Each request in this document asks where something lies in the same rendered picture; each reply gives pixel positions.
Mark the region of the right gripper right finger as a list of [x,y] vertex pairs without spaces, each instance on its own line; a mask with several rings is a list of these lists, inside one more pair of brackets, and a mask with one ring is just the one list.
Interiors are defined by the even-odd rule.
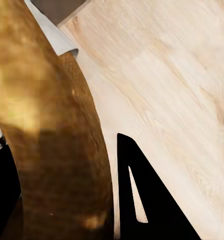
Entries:
[[[201,240],[135,140],[117,137],[120,240]],[[136,218],[129,168],[148,223]]]

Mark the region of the popcorn bag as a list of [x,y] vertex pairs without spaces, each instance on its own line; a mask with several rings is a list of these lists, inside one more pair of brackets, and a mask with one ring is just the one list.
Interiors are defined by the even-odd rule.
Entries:
[[0,240],[114,240],[108,151],[78,53],[31,0],[0,0],[0,129],[21,189]]

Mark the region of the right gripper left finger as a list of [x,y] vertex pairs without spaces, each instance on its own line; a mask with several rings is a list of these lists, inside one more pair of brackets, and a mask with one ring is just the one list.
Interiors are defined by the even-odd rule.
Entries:
[[16,165],[6,144],[0,149],[0,238],[20,196]]

